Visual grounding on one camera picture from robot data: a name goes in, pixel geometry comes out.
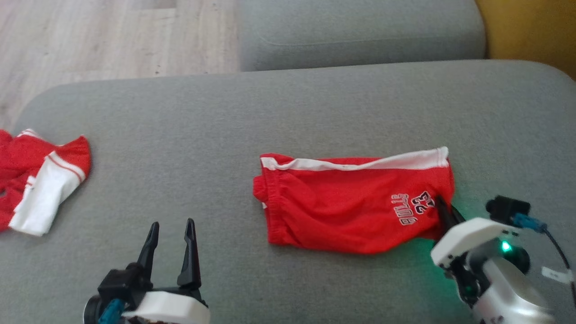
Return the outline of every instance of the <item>clothing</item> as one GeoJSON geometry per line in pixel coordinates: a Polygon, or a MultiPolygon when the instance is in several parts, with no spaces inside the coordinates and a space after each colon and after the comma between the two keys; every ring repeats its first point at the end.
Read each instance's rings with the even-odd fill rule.
{"type": "Polygon", "coordinates": [[[260,156],[254,196],[268,241],[314,250],[373,254],[441,234],[434,200],[450,204],[454,179],[446,147],[378,158],[260,156]]]}
{"type": "Polygon", "coordinates": [[[47,233],[60,203],[89,171],[84,136],[54,145],[30,129],[14,138],[0,130],[0,231],[47,233]]]}

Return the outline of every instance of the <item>gray ottoman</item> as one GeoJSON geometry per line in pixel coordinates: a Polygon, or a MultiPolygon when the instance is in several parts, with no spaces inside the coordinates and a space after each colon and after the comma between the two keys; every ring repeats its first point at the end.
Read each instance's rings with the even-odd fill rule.
{"type": "MultiPolygon", "coordinates": [[[[576,84],[546,65],[457,61],[89,82],[59,86],[24,111],[54,142],[86,134],[93,169],[46,236],[0,233],[2,323],[81,322],[111,268],[138,257],[160,222],[152,280],[174,285],[188,217],[196,221],[202,294],[213,324],[472,323],[454,285],[415,239],[388,253],[346,255],[267,243],[252,196],[258,155],[389,156],[446,145],[454,204],[487,216],[497,194],[533,215],[576,262],[576,84]]],[[[528,233],[530,279],[574,314],[551,243],[528,233]]]]}
{"type": "Polygon", "coordinates": [[[241,70],[479,59],[474,0],[242,0],[241,70]]]}

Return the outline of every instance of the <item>wooden floor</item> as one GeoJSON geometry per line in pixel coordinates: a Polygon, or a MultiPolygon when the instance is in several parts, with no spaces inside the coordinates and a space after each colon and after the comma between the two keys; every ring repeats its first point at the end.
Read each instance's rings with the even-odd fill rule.
{"type": "Polygon", "coordinates": [[[236,0],[0,0],[0,127],[56,85],[238,69],[236,0]]]}

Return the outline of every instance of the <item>red fabric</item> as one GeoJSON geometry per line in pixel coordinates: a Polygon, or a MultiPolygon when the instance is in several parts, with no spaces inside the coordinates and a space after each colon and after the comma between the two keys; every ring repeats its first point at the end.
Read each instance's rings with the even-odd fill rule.
{"type": "MultiPolygon", "coordinates": [[[[278,164],[294,159],[265,154],[278,164]]],[[[377,158],[325,159],[360,165],[377,158]]],[[[254,196],[265,204],[268,241],[314,250],[374,254],[413,238],[438,239],[434,198],[450,204],[452,169],[270,170],[254,178],[254,196]]]]}
{"type": "Polygon", "coordinates": [[[62,159],[90,170],[90,149],[84,136],[62,146],[49,143],[33,130],[16,137],[0,130],[0,231],[8,229],[14,208],[22,200],[28,176],[36,176],[44,158],[55,151],[62,159]]]}

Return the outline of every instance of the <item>folded red shorts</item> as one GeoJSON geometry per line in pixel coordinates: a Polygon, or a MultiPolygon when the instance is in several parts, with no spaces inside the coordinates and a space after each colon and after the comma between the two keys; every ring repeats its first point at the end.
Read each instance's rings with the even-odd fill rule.
{"type": "Polygon", "coordinates": [[[383,159],[270,153],[260,162],[253,193],[271,244],[374,254],[417,237],[438,239],[435,198],[450,204],[454,194],[446,147],[383,159]]]}

